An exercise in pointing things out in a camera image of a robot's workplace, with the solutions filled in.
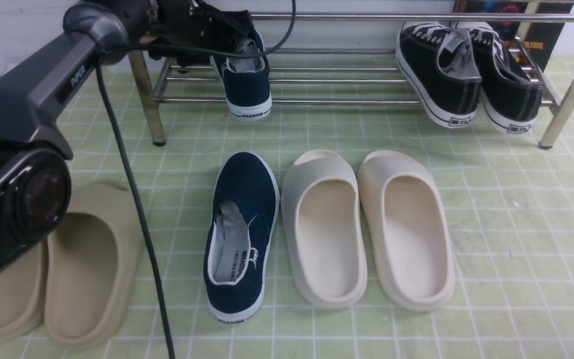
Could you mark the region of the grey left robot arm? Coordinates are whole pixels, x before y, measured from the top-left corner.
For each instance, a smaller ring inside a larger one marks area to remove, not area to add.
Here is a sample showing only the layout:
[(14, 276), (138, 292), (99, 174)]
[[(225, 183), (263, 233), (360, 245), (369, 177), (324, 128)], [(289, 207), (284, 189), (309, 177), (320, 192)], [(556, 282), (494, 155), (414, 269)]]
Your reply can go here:
[(116, 64), (150, 30), (227, 50), (251, 33), (247, 12), (202, 0), (79, 0), (63, 32), (0, 77), (0, 273), (61, 222), (73, 151), (57, 118), (100, 63)]

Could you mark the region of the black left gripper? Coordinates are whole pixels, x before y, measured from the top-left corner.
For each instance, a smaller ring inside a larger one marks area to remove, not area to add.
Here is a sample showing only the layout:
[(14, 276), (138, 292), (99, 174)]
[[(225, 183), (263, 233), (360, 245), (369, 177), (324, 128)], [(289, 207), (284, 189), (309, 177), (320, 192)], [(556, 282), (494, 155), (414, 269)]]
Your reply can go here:
[(171, 58), (182, 67), (209, 65), (209, 54), (182, 48), (242, 53), (246, 43), (254, 39), (248, 10), (220, 10), (204, 0), (153, 0), (152, 6), (156, 17), (148, 30), (148, 43), (173, 47), (148, 50), (152, 60)]

